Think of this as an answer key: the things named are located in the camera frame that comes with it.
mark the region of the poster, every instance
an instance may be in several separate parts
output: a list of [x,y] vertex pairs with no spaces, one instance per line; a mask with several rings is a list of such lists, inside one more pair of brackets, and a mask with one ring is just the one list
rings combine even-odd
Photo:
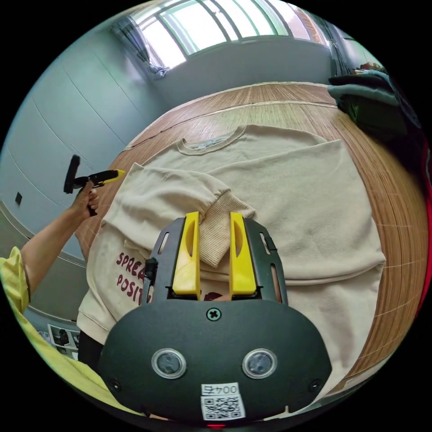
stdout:
[[48,334],[51,344],[61,354],[71,359],[78,358],[78,348],[80,343],[80,332],[68,330],[67,328],[58,327],[48,324]]

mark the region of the yellow shirt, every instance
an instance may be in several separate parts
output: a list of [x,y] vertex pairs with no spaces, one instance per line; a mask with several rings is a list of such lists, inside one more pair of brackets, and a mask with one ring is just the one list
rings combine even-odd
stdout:
[[120,405],[96,372],[86,364],[60,354],[24,317],[23,312],[28,306],[29,298],[22,262],[20,250],[14,247],[9,259],[0,258],[0,275],[15,317],[36,351],[54,372],[78,390],[105,404],[142,416]]

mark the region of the person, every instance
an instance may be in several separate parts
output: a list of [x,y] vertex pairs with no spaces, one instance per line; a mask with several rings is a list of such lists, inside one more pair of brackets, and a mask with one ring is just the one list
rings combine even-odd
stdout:
[[[99,405],[101,408],[112,407],[114,410],[108,410],[109,412],[124,420],[132,421],[131,414],[139,416],[143,414],[119,404],[101,377],[90,366],[58,352],[23,315],[32,295],[66,242],[80,224],[90,217],[88,206],[97,210],[99,197],[97,189],[94,189],[93,186],[93,183],[89,181],[77,195],[73,204],[31,238],[21,250],[14,247],[9,258],[0,258],[0,277],[17,321],[48,366],[84,397],[90,396],[90,400],[95,404],[98,404],[98,401],[102,402],[103,406]],[[229,299],[224,296],[218,300]]]

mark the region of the curtain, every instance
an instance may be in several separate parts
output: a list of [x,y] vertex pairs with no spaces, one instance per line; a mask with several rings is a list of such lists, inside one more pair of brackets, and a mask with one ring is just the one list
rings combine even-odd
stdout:
[[136,55],[153,79],[160,80],[170,70],[169,67],[156,66],[149,55],[149,45],[135,20],[127,15],[118,19],[113,27],[114,34],[126,46],[126,48]]

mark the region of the bamboo mat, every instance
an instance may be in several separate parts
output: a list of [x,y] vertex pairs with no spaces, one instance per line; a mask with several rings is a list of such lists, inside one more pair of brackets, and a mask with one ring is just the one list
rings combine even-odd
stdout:
[[[414,178],[381,144],[364,134],[339,111],[323,86],[266,83],[211,95],[171,110],[156,120],[112,169],[128,171],[180,138],[205,140],[258,124],[299,129],[328,140],[342,138],[350,150],[369,195],[387,265],[377,309],[363,351],[346,381],[388,357],[410,328],[421,297],[428,253],[424,199]],[[99,216],[84,223],[76,235],[85,257],[121,181],[100,189]]]

